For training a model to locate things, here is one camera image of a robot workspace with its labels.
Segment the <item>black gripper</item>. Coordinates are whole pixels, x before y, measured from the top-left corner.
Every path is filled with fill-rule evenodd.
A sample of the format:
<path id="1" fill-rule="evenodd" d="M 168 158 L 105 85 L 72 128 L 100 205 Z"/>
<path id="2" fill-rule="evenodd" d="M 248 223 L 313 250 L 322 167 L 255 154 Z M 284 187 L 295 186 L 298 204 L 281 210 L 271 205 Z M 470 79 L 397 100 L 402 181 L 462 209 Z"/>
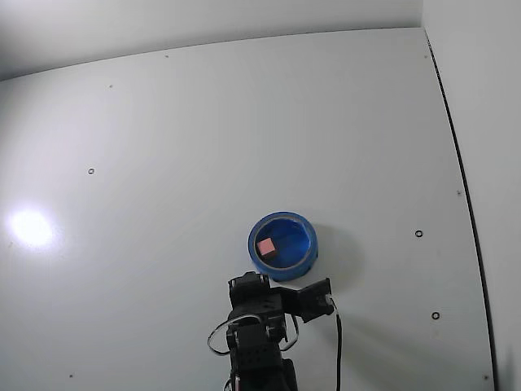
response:
<path id="1" fill-rule="evenodd" d="M 231 279 L 228 284 L 232 307 L 228 320 L 246 314 L 258 316 L 262 322 L 283 316 L 283 288 L 269 288 L 269 278 L 266 275 L 248 271 Z"/>

